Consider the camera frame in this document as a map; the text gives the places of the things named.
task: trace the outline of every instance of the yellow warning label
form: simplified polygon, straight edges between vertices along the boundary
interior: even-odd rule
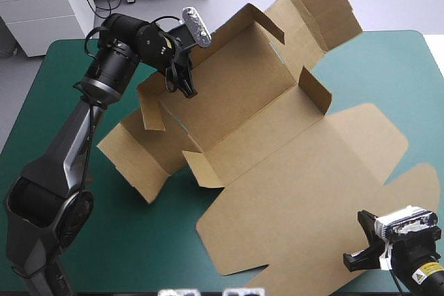
[[[419,269],[428,277],[433,273],[439,272],[440,270],[444,270],[444,267],[439,263],[426,263],[419,267]]]
[[[433,273],[439,272],[440,270],[444,270],[444,267],[441,266],[439,263],[426,263],[419,267],[411,278],[416,281],[417,284],[421,284]]]

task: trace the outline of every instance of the cardboard flap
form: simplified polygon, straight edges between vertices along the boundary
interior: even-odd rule
[[[362,32],[348,0],[292,0],[319,46],[328,51]]]
[[[310,97],[319,111],[327,114],[332,104],[332,93],[330,93],[305,67],[302,68],[299,77],[299,87]]]
[[[361,104],[327,119],[381,184],[409,147],[407,138],[374,104]]]
[[[376,121],[372,128],[380,134],[372,135],[384,137],[370,138],[371,143],[396,141],[391,147],[397,154],[385,160],[393,168],[404,149],[403,140],[393,137],[397,130],[374,107],[362,105],[357,107],[356,114],[358,111],[364,116],[357,121]],[[374,162],[361,159],[365,152],[357,150],[358,155],[351,149],[356,140],[348,141],[341,133],[348,129],[332,126],[328,118],[315,123],[227,186],[199,220],[197,230],[219,272],[231,274],[269,265],[250,285],[258,284],[270,296],[279,296],[284,289],[304,290],[307,277],[298,277],[307,273],[307,265],[326,262],[316,265],[316,277],[322,272],[327,280],[317,284],[313,277],[309,294],[329,295],[354,277],[343,266],[341,254],[366,246],[356,221],[357,211],[368,209],[381,214],[409,203],[437,207],[439,182],[432,168],[419,167],[419,171],[415,168],[403,175],[395,181],[404,189],[403,195],[394,195],[389,190],[392,184],[384,186],[377,179],[381,177],[374,174]],[[367,140],[368,133],[359,129],[355,126],[354,135]],[[379,155],[386,152],[385,147],[378,148]],[[295,253],[309,256],[294,260]]]
[[[167,173],[173,174],[186,165],[182,150],[198,152],[199,149],[188,136],[186,129],[162,106],[160,115],[164,120],[165,131],[145,130],[140,109],[127,116],[121,124]]]
[[[137,95],[146,130],[165,131],[165,124],[159,107],[159,95],[164,90],[165,78],[159,72],[151,74],[137,86]]]
[[[157,197],[169,174],[122,124],[117,124],[97,147],[147,202]]]
[[[188,162],[191,171],[196,177],[199,186],[209,189],[218,189],[223,187],[221,180],[214,172],[211,164],[203,153],[193,153],[183,151],[183,155]]]
[[[260,9],[251,3],[247,3],[236,14],[234,14],[224,25],[212,33],[212,44],[209,48],[194,48],[191,51],[191,59],[196,67],[220,48],[226,45],[240,32],[257,22],[272,34],[281,43],[284,43],[284,32]]]

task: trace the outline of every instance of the cardboard panel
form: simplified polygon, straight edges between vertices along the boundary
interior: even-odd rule
[[[145,130],[140,109],[127,116],[121,124],[167,173],[172,174],[186,165],[182,150],[198,152],[199,149],[176,119],[163,107],[160,111],[166,131]]]
[[[373,123],[366,128],[369,119]],[[356,148],[357,140],[345,139],[347,133],[370,140],[374,148]],[[403,188],[402,199],[392,184],[384,186],[387,169],[375,173],[375,158],[388,152],[385,145],[390,154],[383,162],[393,168],[407,143],[376,107],[362,105],[318,121],[235,180],[197,225],[218,271],[269,265],[251,285],[265,287],[270,296],[292,288],[329,295],[350,281],[355,275],[343,267],[340,254],[366,246],[358,210],[382,214],[407,204],[437,208],[438,178],[430,166],[395,182],[398,191]],[[322,283],[316,282],[319,276]]]
[[[285,31],[285,45],[275,42],[271,35],[268,36],[298,81],[302,67],[314,67],[323,57],[324,51],[291,0],[277,0],[266,14]]]
[[[122,124],[117,124],[98,147],[147,202],[157,197],[169,174]]]
[[[162,93],[165,108],[208,150],[295,84],[256,24],[194,69],[198,95]]]
[[[137,96],[146,130],[165,131],[159,106],[159,95],[164,90],[165,77],[159,72],[151,74],[148,79],[137,86]]]
[[[310,98],[295,86],[218,142],[205,156],[227,186],[322,118]]]
[[[407,151],[407,138],[371,103],[327,117],[332,128],[383,184]]]
[[[270,20],[270,18],[254,5],[247,3],[224,25],[211,34],[212,43],[209,48],[194,48],[191,51],[191,59],[193,60],[194,66],[197,67],[205,59],[208,59],[254,21],[264,27],[280,43],[284,43],[284,32],[276,23]]]

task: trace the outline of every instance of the silver metal plate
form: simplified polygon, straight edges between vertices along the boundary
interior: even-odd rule
[[[265,296],[265,290],[263,288],[229,288],[223,291],[222,296],[246,296],[257,295]]]
[[[194,7],[185,7],[182,11],[182,18],[197,45],[202,48],[209,47],[211,35],[197,10]]]

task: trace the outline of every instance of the cardboard tab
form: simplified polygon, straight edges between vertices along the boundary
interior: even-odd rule
[[[211,164],[203,153],[193,153],[183,151],[183,155],[188,162],[189,167],[193,171],[194,176],[200,186],[209,189],[218,189],[223,187],[221,180],[217,177]]]
[[[332,104],[330,93],[305,67],[302,68],[299,78],[299,87],[310,97],[323,114],[327,114]]]
[[[146,130],[165,131],[160,113],[159,95],[165,90],[165,77],[155,72],[137,86],[140,109]]]

